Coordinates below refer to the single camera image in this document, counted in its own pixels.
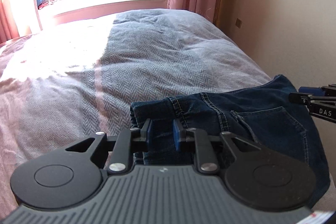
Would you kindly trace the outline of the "dark blue denim jeans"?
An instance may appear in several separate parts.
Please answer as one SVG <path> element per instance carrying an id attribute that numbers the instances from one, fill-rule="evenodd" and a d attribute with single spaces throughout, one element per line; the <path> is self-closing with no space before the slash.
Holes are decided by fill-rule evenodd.
<path id="1" fill-rule="evenodd" d="M 130 107 L 132 126 L 142 127 L 147 119 L 153 121 L 149 150 L 137 153 L 135 161 L 150 165 L 193 163 L 193 155 L 175 149 L 175 119 L 184 128 L 200 128 L 211 135 L 229 131 L 308 164 L 317 178 L 310 207 L 334 210 L 335 186 L 318 129 L 305 106 L 289 101 L 294 91 L 292 83 L 278 75 L 254 88 L 134 102 Z"/>

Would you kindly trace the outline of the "pink grey herringbone bedspread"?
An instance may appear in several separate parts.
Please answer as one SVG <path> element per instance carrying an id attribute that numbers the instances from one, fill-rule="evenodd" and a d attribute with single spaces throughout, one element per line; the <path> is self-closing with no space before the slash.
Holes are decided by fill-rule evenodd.
<path id="1" fill-rule="evenodd" d="M 1 217 L 15 168 L 130 126 L 130 104 L 260 86 L 270 77 L 202 16 L 134 10 L 61 24 L 1 45 Z"/>

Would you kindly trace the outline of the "wall socket plate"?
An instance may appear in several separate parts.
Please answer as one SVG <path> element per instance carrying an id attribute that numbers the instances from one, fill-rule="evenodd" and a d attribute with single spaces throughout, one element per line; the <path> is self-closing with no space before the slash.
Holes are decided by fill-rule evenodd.
<path id="1" fill-rule="evenodd" d="M 236 26 L 237 28 L 241 28 L 241 26 L 242 26 L 242 21 L 241 21 L 239 18 L 236 19 L 235 26 Z"/>

